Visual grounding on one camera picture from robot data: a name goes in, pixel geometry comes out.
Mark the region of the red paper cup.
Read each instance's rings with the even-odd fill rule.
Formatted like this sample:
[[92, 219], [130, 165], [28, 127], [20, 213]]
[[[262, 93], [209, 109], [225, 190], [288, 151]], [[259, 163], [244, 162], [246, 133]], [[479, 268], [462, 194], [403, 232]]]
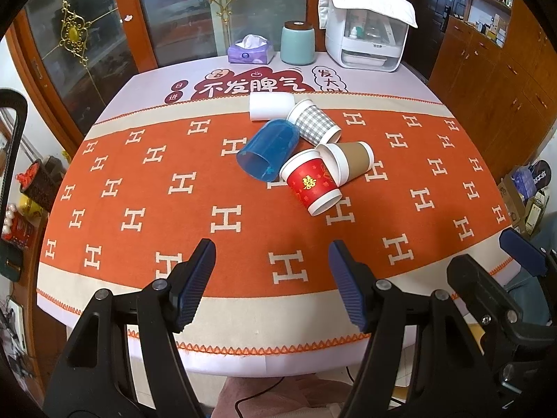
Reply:
[[342, 193], [317, 149], [303, 150], [289, 158], [280, 169], [287, 183], [310, 216], [335, 206]]

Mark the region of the brown sleeve paper cup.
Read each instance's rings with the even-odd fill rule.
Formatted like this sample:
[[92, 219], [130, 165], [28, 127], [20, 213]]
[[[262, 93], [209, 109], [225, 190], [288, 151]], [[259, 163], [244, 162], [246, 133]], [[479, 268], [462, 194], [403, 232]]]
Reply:
[[374, 152], [365, 141], [317, 145], [316, 150], [337, 186], [367, 173], [374, 163]]

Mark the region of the grey checked paper cup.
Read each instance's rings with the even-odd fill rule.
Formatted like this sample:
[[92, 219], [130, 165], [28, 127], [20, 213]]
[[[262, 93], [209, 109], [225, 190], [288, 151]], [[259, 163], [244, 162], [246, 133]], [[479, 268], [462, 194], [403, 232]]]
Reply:
[[300, 136], [314, 146], [334, 144], [342, 135], [339, 125], [310, 99], [297, 102], [286, 120], [295, 125]]

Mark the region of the blue translucent plastic cup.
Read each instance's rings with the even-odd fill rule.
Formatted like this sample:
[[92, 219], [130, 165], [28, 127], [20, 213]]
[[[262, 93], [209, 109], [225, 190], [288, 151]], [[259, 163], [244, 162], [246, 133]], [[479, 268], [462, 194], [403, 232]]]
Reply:
[[267, 122], [236, 155], [239, 166], [251, 177], [272, 182], [299, 142], [298, 128], [286, 120]]

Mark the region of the plain white paper cup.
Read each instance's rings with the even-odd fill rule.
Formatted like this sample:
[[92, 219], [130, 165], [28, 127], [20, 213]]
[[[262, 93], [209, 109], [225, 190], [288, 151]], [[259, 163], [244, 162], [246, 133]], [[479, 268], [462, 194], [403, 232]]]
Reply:
[[248, 112], [251, 121], [286, 119], [296, 100], [291, 93], [255, 92], [248, 98]]

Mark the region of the brown wooden sideboard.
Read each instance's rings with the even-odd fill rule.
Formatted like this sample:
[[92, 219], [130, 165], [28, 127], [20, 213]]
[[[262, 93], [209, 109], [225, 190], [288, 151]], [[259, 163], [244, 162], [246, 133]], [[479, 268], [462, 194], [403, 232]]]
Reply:
[[534, 161], [556, 133], [556, 48], [528, 1], [512, 1], [501, 44], [449, 16], [427, 83], [496, 180]]

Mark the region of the orange H-pattern tablecloth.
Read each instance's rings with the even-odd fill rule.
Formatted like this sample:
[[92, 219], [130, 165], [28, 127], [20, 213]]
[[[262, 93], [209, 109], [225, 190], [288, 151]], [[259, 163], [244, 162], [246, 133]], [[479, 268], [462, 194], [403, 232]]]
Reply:
[[[236, 156], [260, 127], [248, 114], [253, 91], [313, 100], [342, 141], [371, 146], [370, 170], [316, 216], [286, 183], [247, 175]], [[224, 376], [328, 370], [366, 348], [329, 270], [331, 242], [427, 295], [447, 288], [460, 254], [500, 283], [515, 276], [499, 244], [509, 223], [476, 146], [407, 68], [344, 69], [326, 54], [305, 67], [213, 57], [139, 73], [101, 113], [50, 214], [37, 302], [74, 326], [96, 291], [141, 290], [208, 238], [216, 264], [178, 336], [185, 365]]]

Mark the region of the white countertop appliance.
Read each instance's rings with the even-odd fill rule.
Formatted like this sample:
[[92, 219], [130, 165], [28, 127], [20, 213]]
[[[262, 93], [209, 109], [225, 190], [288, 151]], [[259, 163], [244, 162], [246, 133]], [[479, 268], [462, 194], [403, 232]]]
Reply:
[[391, 73], [398, 69], [409, 26], [367, 9], [329, 7], [326, 50], [347, 69]]

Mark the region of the teal cylindrical canister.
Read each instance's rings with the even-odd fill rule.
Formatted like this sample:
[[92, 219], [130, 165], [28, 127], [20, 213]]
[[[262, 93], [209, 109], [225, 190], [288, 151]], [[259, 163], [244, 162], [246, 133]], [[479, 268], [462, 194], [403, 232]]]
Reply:
[[303, 21], [287, 21], [281, 32], [280, 58], [295, 66], [315, 61], [315, 33], [313, 25]]

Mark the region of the white cloth on appliance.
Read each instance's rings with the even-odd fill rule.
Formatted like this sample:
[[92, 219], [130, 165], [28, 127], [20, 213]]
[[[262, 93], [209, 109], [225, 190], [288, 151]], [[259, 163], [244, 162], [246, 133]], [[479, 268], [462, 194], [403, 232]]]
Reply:
[[318, 0], [318, 24], [325, 29], [329, 20], [329, 9], [365, 9], [397, 19], [412, 28], [418, 28], [415, 8], [407, 0]]

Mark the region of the wooden glass cabinet doors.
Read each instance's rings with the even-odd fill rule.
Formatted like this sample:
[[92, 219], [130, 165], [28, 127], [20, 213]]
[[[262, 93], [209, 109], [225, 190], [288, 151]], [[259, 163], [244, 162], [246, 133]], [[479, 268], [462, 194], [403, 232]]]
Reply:
[[137, 73], [223, 56], [259, 34], [279, 44], [288, 21], [315, 24], [318, 0], [23, 0], [5, 34], [48, 129], [74, 153]]

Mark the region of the purple tissue box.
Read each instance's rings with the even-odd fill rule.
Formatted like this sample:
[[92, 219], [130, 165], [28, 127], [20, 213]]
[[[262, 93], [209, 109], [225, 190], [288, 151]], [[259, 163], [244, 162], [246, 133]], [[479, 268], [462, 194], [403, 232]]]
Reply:
[[263, 36], [248, 34], [228, 47], [228, 62], [269, 64], [275, 57], [273, 44]]

